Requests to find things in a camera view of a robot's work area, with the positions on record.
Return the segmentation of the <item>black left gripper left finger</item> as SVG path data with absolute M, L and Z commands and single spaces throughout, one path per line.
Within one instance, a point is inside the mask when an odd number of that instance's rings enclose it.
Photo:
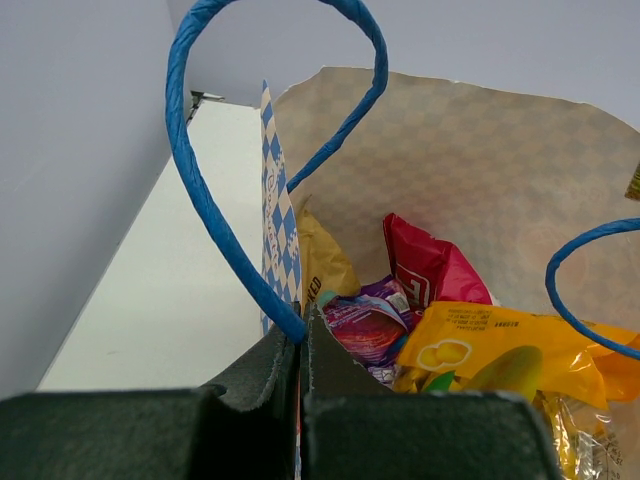
M 1 403 L 4 479 L 290 479 L 299 349 L 277 328 L 188 389 Z

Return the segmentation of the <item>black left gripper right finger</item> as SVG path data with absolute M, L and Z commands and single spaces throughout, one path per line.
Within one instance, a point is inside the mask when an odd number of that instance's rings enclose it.
M 508 392 L 398 394 L 308 306 L 301 347 L 305 479 L 559 479 L 540 415 Z

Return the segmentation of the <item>purple Fox's candy bag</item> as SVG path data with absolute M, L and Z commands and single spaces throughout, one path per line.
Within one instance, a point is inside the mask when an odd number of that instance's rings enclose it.
M 381 384 L 390 387 L 396 359 L 419 321 L 393 276 L 365 285 L 354 296 L 326 292 L 319 306 L 334 338 Z

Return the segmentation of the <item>orange yellow candy bag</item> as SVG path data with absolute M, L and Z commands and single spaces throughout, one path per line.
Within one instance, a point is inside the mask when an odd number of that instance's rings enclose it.
M 399 393 L 507 391 L 543 416 L 566 479 L 639 476 L 639 363 L 564 320 L 436 302 L 397 360 Z

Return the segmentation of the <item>tan chips bag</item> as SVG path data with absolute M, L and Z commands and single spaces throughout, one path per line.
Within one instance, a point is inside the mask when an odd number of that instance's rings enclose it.
M 301 304 L 305 308 L 326 292 L 353 296 L 361 289 L 353 265 L 333 236 L 303 206 L 297 213 L 302 269 Z

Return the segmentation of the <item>red crisps bag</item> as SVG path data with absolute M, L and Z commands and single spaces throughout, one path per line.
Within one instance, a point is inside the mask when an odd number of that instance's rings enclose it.
M 394 213 L 383 219 L 383 233 L 391 274 L 412 310 L 422 311 L 434 301 L 493 303 L 480 275 L 455 244 Z

